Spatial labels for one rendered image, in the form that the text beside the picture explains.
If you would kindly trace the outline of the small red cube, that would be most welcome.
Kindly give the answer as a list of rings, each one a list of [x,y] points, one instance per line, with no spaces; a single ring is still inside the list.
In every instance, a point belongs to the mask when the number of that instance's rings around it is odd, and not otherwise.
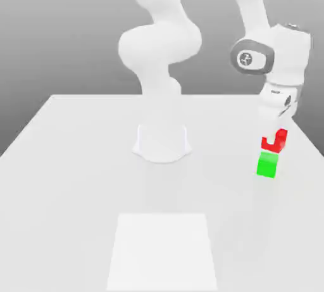
[[[279,153],[285,147],[285,143],[287,140],[288,130],[286,129],[278,129],[275,134],[275,140],[272,144],[270,144],[266,137],[262,137],[261,140],[261,148],[267,151],[271,151],[273,153]]]

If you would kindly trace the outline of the small green cube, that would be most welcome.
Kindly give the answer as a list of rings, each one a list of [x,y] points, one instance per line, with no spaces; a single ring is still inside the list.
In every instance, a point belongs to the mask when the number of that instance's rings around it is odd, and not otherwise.
[[[261,151],[256,169],[257,175],[274,178],[277,171],[278,154]]]

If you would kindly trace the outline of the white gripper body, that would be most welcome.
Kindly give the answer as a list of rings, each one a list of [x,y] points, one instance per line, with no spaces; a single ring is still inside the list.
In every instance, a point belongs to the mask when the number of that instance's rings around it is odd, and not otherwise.
[[[297,88],[263,88],[259,94],[260,118],[275,121],[293,117],[298,106]]]

